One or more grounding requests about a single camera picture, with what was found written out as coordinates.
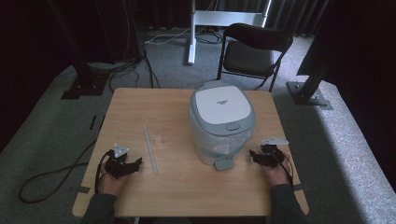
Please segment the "white lid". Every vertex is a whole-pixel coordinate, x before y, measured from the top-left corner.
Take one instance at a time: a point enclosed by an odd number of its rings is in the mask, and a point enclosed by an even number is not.
[[[210,124],[230,123],[250,114],[248,99],[235,86],[198,91],[195,102],[201,118]]]

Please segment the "person's arm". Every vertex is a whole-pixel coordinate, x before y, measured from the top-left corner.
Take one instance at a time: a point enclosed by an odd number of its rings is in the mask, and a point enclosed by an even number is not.
[[[113,176],[106,173],[104,164],[102,165],[101,174],[102,176],[99,180],[99,194],[94,194],[91,197],[90,204],[81,220],[81,224],[112,224],[115,221],[114,203],[130,175],[115,179]]]
[[[289,160],[282,162],[283,166],[290,171]],[[280,165],[275,168],[270,166],[262,166],[262,169],[267,174],[268,181],[272,187],[271,189],[271,224],[304,224],[308,223],[303,210],[297,202],[292,189],[288,175]]]

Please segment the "black sleeve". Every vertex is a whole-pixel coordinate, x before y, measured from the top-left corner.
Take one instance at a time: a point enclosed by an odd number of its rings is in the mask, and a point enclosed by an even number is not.
[[[271,190],[271,224],[308,223],[290,185],[278,185]]]
[[[81,220],[81,224],[113,224],[115,219],[114,203],[116,200],[117,197],[111,194],[94,194]]]

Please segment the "white stick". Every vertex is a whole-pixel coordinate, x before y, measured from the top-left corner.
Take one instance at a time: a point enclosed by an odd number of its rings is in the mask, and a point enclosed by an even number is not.
[[[149,156],[151,157],[152,170],[154,171],[154,174],[156,175],[156,174],[158,174],[157,164],[155,163],[154,153],[152,152],[152,147],[151,147],[151,141],[149,140],[149,130],[148,130],[148,126],[146,124],[143,125],[143,130],[145,131],[146,142],[148,143],[148,152],[149,152]]]

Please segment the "gray carpet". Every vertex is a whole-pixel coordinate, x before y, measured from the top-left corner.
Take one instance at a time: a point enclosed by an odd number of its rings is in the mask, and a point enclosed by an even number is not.
[[[313,223],[395,223],[395,193],[337,88],[326,82],[319,87],[325,99],[330,100],[333,110],[296,105],[292,101],[286,82],[306,80],[306,77],[295,75],[311,43],[312,38],[294,38],[273,89],[296,169],[305,185],[310,207],[308,217]],[[220,45],[198,42],[193,66],[186,65],[188,39],[175,39],[161,45],[147,44],[146,49],[162,88],[196,89],[216,78]],[[102,63],[92,66],[111,67]],[[27,178],[72,164],[100,132],[112,91],[106,87],[101,96],[61,100],[75,77],[70,66],[53,80],[29,118],[0,154],[0,223],[80,221],[73,216],[72,207],[85,166],[76,168],[60,189],[41,203],[26,204],[18,199],[19,188]],[[261,83],[260,80],[230,75],[224,75],[222,80],[242,90],[256,90]],[[267,91],[270,82],[268,80],[258,91]],[[114,78],[112,87],[149,88],[147,64],[142,62],[136,72]],[[80,161],[88,161],[91,153],[92,148],[89,148]],[[66,173],[63,171],[32,182],[25,189],[24,197],[34,200],[46,195]],[[184,223],[183,218],[170,220]]]

